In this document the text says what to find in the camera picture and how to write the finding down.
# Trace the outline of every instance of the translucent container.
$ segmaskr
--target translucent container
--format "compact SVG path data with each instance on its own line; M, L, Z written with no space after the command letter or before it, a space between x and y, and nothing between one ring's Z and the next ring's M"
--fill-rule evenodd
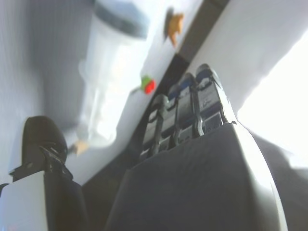
M141 84L140 71L153 40L151 20L161 2L95 4L87 58L79 65L87 90L77 130L78 138L92 147L105 147L116 139L127 98Z

